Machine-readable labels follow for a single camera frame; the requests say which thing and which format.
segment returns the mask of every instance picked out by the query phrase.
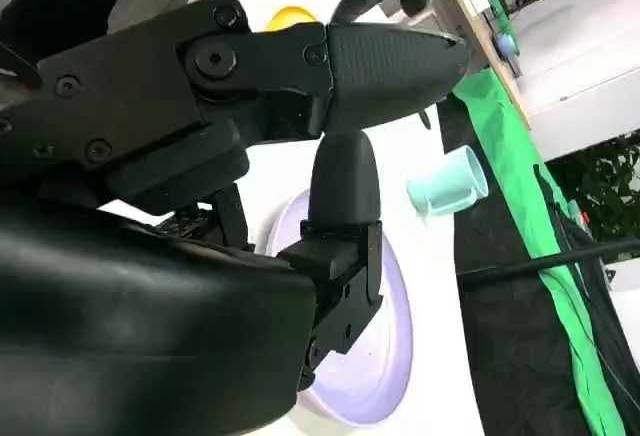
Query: mint green cup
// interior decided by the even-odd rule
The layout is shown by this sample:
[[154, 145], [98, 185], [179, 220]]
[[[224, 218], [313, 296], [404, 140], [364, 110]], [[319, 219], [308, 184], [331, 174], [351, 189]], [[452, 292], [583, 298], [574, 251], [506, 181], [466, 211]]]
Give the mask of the mint green cup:
[[407, 193], [419, 213], [444, 216], [473, 206], [489, 195], [487, 178], [469, 146], [445, 155], [434, 174], [407, 180]]

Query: screw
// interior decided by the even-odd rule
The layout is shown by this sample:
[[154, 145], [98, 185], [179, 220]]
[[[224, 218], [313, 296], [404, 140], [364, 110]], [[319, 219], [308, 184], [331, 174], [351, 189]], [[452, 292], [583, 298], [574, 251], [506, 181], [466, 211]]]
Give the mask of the screw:
[[0, 118], [0, 136], [10, 133], [13, 130], [13, 124], [11, 121], [5, 118]]
[[327, 60], [327, 51], [325, 50], [325, 47], [320, 44], [308, 46], [304, 50], [304, 59], [307, 63], [313, 66], [320, 66]]
[[33, 148], [33, 155], [38, 159], [49, 159], [53, 156], [53, 146], [50, 144], [40, 144]]
[[73, 98], [80, 91], [82, 91], [82, 85], [75, 76], [63, 76], [56, 83], [56, 94], [61, 98]]
[[208, 44], [196, 56], [198, 69], [211, 79], [227, 78], [236, 69], [236, 63], [236, 53], [225, 43]]
[[104, 163], [111, 156], [111, 146], [104, 139], [96, 139], [87, 144], [85, 155], [90, 163]]
[[223, 29], [228, 29], [236, 24], [239, 16], [236, 8], [232, 6], [222, 6], [213, 13], [213, 19], [215, 19], [216, 24]]

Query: green cloth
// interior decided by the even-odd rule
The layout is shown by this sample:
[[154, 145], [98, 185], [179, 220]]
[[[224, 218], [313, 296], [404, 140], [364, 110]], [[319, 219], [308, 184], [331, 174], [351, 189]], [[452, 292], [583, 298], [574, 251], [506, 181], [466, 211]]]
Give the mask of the green cloth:
[[520, 46], [518, 46], [518, 38], [516, 38], [516, 33], [513, 32], [513, 28], [511, 27], [511, 19], [505, 12], [500, 0], [489, 0], [491, 3], [491, 10], [493, 11], [494, 16], [496, 17], [496, 21], [498, 22], [498, 26], [503, 33], [506, 33], [511, 36], [513, 40], [513, 45], [516, 47], [516, 54], [520, 54]]
[[[532, 258], [560, 252], [533, 166], [552, 186], [567, 213], [567, 201], [493, 70], [462, 81], [454, 94], [464, 101], [482, 149], [496, 175], [515, 224]], [[602, 373], [591, 319], [566, 266], [540, 273], [571, 345], [573, 375], [582, 410], [593, 434], [621, 436], [624, 425]]]

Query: black cable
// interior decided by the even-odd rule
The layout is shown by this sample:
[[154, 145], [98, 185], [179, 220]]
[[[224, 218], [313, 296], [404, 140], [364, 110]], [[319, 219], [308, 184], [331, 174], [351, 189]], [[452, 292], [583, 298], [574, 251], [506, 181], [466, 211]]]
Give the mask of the black cable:
[[475, 269], [465, 273], [459, 273], [458, 277], [461, 278], [462, 285], [465, 290], [467, 290], [476, 285], [497, 283], [505, 279], [517, 277], [523, 273], [537, 273], [538, 271], [551, 269], [556, 266], [577, 263], [583, 259], [600, 258], [609, 254], [620, 254], [626, 251], [637, 250], [640, 250], [640, 239], [624, 239], [612, 243], [594, 244], [586, 248], [543, 256], [521, 263]]

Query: purple plate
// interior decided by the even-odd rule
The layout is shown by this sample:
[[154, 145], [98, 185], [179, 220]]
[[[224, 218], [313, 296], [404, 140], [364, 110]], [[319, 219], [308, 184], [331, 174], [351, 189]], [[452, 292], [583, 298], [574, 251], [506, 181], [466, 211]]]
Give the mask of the purple plate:
[[[267, 254], [275, 256], [300, 240], [309, 191], [289, 202], [276, 219]], [[329, 353], [302, 398], [333, 419], [366, 427], [388, 418], [402, 402], [413, 360], [413, 331], [407, 291], [389, 241], [382, 238], [382, 307], [349, 351]]]

